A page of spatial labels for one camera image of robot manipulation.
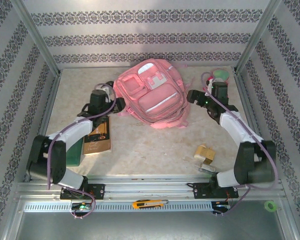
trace metal corner post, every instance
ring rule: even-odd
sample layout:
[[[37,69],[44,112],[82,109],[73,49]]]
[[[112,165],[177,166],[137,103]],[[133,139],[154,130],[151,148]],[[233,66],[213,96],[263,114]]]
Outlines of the metal corner post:
[[[248,99],[248,95],[247,92],[245,90],[244,84],[243,84],[243,80],[241,78],[240,74],[233,74],[234,76],[234,80],[236,83],[236,87],[238,88],[238,92],[239,92],[239,96],[242,102],[242,106],[243,106],[243,110],[244,110],[244,114],[247,120],[247,123],[249,125],[249,127],[258,135],[260,135],[261,133],[258,130],[258,125],[256,122],[255,117],[253,116],[252,112],[252,107],[249,103],[249,99]]]
[[[236,73],[241,73],[245,64],[247,63],[251,53],[254,51],[255,46],[257,45],[259,39],[264,33],[270,19],[273,17],[275,11],[277,10],[281,0],[269,0],[268,6],[264,10],[264,13],[261,16],[260,21],[258,22],[247,46],[245,47],[237,65],[235,66]]]
[[[61,76],[62,76],[62,72],[58,73],[54,77],[53,86],[52,86],[52,90],[51,90],[51,95],[48,99],[48,104],[47,104],[45,112],[44,112],[41,128],[39,130],[40,135],[46,135],[48,125],[49,125],[49,121],[50,121],[50,116],[51,116],[51,113],[52,113],[52,109],[53,109],[54,104],[55,104],[55,100],[56,100],[56,96],[57,96]]]
[[[42,54],[44,60],[48,64],[49,68],[53,72],[54,76],[57,76],[60,72],[56,61],[54,60],[52,54],[50,53],[48,46],[46,45],[43,37],[41,36],[35,22],[33,21],[27,7],[23,0],[11,0],[11,3],[21,18],[23,24],[31,35],[33,41],[37,45],[40,53]]]

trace yellow utility knife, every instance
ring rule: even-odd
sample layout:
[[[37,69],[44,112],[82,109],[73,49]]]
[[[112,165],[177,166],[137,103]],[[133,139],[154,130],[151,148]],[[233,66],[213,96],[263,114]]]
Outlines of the yellow utility knife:
[[[163,207],[168,204],[168,200],[138,200],[135,201],[132,206],[134,209],[150,209]]]

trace green object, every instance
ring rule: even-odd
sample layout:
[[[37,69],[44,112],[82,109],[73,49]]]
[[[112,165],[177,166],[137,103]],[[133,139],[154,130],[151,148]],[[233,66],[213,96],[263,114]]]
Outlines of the green object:
[[[83,141],[84,139],[81,138],[66,152],[65,162],[67,167],[78,167],[80,165]]]
[[[274,213],[275,211],[277,211],[277,205],[274,201],[266,201],[264,203],[264,208],[270,213]]]
[[[221,68],[214,70],[212,74],[216,79],[222,79],[224,82],[227,81],[230,76],[228,71]]]

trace green box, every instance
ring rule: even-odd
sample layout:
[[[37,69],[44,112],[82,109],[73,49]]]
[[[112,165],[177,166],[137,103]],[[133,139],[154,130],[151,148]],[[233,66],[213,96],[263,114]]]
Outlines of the green box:
[[[81,138],[66,152],[65,162],[67,167],[78,167],[80,165],[83,141],[84,139]]]

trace small clip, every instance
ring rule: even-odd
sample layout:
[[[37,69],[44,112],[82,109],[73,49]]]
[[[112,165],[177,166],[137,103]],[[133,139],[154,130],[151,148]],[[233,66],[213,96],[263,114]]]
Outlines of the small clip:
[[[128,114],[133,114],[134,113],[134,111],[131,109],[131,107],[129,107],[126,111],[128,112]]]
[[[184,83],[179,79],[179,80],[176,81],[176,84],[178,84],[178,86],[181,86]]]
[[[194,188],[194,184],[193,184],[193,183],[187,183],[186,185],[187,185],[188,187],[192,188],[192,189]]]
[[[159,71],[156,71],[155,72],[155,76],[157,76],[157,78],[159,79],[159,80],[162,80],[164,77],[161,75],[161,73],[159,72]]]

